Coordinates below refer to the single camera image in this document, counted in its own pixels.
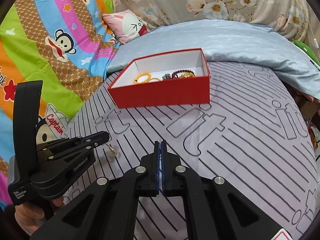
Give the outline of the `person's left hand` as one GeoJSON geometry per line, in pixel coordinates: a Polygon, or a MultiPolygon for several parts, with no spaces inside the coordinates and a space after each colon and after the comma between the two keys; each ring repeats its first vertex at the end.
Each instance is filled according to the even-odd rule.
{"type": "Polygon", "coordinates": [[[44,219],[44,211],[37,205],[25,202],[15,206],[15,219],[28,235],[32,235],[39,228],[36,220],[44,219]]]}

